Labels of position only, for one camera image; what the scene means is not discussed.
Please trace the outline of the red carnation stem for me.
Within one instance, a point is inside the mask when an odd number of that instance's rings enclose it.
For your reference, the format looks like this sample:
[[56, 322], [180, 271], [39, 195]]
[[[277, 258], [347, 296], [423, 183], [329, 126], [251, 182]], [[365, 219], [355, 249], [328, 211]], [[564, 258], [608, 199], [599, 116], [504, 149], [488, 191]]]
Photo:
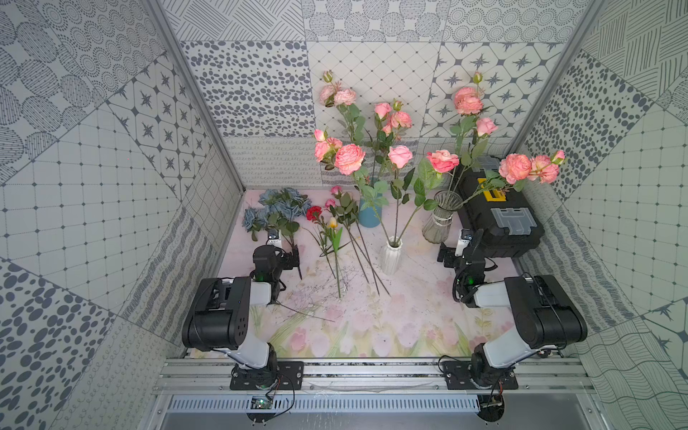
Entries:
[[327, 226], [324, 219], [324, 210], [321, 206], [311, 206], [306, 210], [306, 219], [315, 224], [315, 232], [311, 233], [311, 236], [316, 241], [320, 248], [321, 256], [325, 258], [326, 263], [330, 267], [331, 274], [335, 279], [338, 279], [334, 263], [330, 259], [330, 255], [333, 253], [333, 246], [331, 245], [331, 228]]

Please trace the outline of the large pink peony spray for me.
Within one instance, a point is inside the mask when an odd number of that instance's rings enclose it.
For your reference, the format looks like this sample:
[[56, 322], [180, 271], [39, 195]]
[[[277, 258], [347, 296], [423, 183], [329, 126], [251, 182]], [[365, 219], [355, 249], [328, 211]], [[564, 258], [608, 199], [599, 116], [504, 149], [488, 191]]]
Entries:
[[483, 75], [480, 72], [474, 73], [471, 78], [471, 85], [463, 87], [458, 90], [453, 96], [453, 104], [455, 110], [460, 115], [460, 121], [451, 127], [451, 134], [455, 138], [455, 152], [458, 152], [460, 157], [460, 164], [455, 170], [453, 170], [453, 176], [451, 177], [450, 190], [459, 191], [460, 181], [462, 181], [463, 174], [468, 170], [476, 166], [476, 162], [472, 167], [466, 168], [462, 166], [462, 155], [466, 152], [469, 144], [471, 143], [471, 132], [466, 133], [466, 128], [468, 121], [466, 118], [469, 116], [478, 116], [479, 118], [487, 118], [487, 116], [482, 116], [486, 112], [487, 107], [483, 102], [484, 92], [480, 88], [480, 84], [483, 81]]

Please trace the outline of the pink carnation spray stem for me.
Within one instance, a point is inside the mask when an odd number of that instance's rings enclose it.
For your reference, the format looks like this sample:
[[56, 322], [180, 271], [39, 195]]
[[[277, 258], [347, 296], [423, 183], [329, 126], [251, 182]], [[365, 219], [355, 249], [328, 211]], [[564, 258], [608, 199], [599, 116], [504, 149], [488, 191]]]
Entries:
[[335, 81], [335, 75], [327, 70], [322, 74], [324, 87], [321, 89], [318, 100], [328, 109], [336, 109], [342, 120], [340, 124], [344, 127], [349, 141], [359, 146], [367, 147], [370, 145], [370, 138], [365, 139], [365, 118], [356, 105], [358, 95], [351, 88], [345, 88], [341, 82]]

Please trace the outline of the pink rose single stem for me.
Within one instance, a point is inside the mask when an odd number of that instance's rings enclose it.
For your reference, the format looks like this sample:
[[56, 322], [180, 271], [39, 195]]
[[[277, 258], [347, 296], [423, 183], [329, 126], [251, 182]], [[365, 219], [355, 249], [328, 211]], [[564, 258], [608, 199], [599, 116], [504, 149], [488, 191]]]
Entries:
[[374, 124], [376, 134], [374, 135], [374, 165], [372, 181], [376, 182], [384, 172], [385, 161], [392, 144], [392, 105], [387, 102], [379, 103], [374, 107]]

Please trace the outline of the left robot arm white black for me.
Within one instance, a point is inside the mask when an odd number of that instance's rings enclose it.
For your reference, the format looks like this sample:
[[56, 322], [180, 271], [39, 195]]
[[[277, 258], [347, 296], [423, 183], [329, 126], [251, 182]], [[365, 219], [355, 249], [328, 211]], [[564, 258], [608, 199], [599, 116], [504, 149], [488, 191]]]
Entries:
[[249, 333], [250, 311], [277, 305], [286, 290], [284, 271], [299, 267], [297, 249], [260, 245], [253, 253], [254, 270], [247, 276], [203, 279], [181, 329], [188, 349], [218, 352], [235, 362], [233, 391], [299, 390], [304, 364], [279, 361], [272, 344]]

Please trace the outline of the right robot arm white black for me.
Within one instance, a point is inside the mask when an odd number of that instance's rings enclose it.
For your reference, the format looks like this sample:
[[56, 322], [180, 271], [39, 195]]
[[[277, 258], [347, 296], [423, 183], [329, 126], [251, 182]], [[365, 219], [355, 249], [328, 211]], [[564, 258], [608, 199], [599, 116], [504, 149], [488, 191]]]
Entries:
[[478, 388], [496, 388], [521, 361], [586, 340], [588, 326], [557, 278], [521, 275], [486, 281], [496, 269], [486, 265], [480, 242], [484, 231], [462, 231], [456, 247], [441, 244], [437, 261], [455, 272], [451, 297], [468, 308], [506, 308], [513, 326], [475, 347], [469, 377]]

